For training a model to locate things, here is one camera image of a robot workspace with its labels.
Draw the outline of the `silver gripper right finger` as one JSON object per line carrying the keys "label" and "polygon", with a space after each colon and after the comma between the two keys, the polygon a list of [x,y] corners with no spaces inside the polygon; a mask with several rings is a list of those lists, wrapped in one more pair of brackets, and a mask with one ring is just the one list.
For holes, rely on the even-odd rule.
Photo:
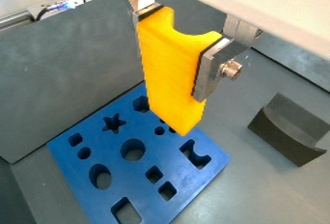
{"label": "silver gripper right finger", "polygon": [[198,102],[207,99],[222,78],[238,78],[242,64],[235,58],[251,47],[261,34],[258,27],[227,15],[220,39],[200,54],[192,88],[192,97]]}

